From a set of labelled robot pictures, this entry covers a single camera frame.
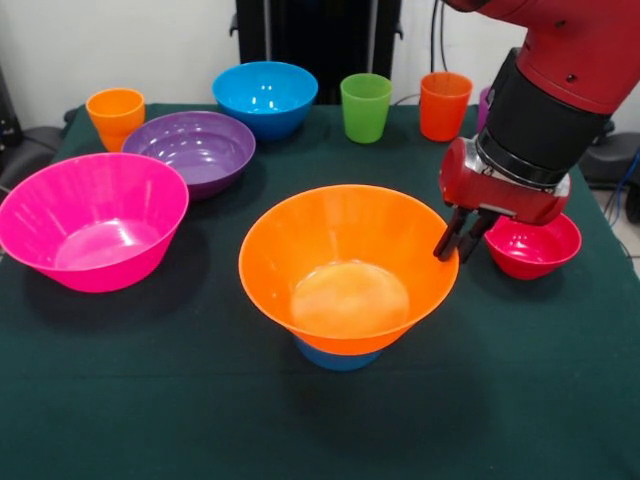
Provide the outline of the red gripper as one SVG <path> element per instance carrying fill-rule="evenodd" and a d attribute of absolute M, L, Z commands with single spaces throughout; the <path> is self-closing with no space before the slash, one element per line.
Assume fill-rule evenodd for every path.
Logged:
<path fill-rule="evenodd" d="M 458 245 L 460 263 L 466 263 L 497 222 L 498 213 L 521 223 L 545 225 L 559 216 L 568 203 L 568 174 L 551 189 L 526 186 L 489 166 L 481 154 L 474 139 L 458 137 L 444 155 L 439 188 L 444 202 L 456 207 L 433 251 L 441 262 L 447 261 Z M 470 210 L 479 210 L 478 218 L 460 239 Z"/>

